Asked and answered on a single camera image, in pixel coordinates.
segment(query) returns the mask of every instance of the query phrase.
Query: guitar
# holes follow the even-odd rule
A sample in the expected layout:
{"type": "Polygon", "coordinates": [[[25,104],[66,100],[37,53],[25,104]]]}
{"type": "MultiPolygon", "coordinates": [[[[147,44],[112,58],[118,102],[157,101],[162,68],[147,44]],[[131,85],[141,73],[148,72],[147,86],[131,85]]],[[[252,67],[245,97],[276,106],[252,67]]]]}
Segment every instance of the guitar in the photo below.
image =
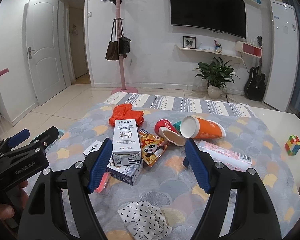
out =
{"type": "MultiPolygon", "coordinates": [[[[262,48],[262,38],[258,36],[259,47],[262,48]]],[[[265,78],[266,75],[261,73],[262,56],[258,67],[250,69],[249,78],[244,86],[244,93],[247,98],[254,101],[262,101],[266,92],[265,78]]]]}

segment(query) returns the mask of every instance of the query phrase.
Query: black flat screen tv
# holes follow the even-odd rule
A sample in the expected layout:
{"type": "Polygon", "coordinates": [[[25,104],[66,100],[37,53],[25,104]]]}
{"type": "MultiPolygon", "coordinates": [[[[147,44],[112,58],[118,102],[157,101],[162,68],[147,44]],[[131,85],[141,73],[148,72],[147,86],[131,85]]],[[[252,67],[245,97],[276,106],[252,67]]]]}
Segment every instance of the black flat screen tv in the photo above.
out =
{"type": "Polygon", "coordinates": [[[171,25],[190,26],[246,38],[243,0],[170,0],[171,25]]]}

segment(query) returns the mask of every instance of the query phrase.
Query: orange paper cup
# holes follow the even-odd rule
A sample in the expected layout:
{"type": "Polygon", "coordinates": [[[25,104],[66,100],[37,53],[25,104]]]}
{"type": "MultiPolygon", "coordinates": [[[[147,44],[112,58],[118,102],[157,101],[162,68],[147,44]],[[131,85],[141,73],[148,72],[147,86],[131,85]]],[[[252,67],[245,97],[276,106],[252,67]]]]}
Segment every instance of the orange paper cup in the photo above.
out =
{"type": "Polygon", "coordinates": [[[193,116],[182,120],[180,132],[183,137],[193,139],[218,139],[226,136],[226,131],[220,124],[193,116]]]}

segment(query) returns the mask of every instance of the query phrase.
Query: orange plastic bag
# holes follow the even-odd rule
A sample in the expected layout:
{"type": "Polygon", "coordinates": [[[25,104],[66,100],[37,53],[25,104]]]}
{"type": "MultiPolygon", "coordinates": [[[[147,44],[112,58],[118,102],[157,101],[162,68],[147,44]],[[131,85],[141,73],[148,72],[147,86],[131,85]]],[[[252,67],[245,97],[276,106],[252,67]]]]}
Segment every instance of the orange plastic bag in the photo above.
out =
{"type": "Polygon", "coordinates": [[[132,104],[121,104],[112,111],[109,124],[114,127],[115,120],[136,119],[137,126],[143,124],[143,112],[132,110],[132,104]]]}

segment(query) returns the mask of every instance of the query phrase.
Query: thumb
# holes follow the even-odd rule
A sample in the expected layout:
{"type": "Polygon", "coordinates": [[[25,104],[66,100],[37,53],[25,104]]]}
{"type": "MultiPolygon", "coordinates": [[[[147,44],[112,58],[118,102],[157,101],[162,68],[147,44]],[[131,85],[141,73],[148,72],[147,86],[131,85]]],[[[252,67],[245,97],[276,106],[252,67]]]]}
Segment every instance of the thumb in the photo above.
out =
{"type": "Polygon", "coordinates": [[[0,219],[6,220],[14,216],[14,210],[7,204],[0,204],[0,219]]]}

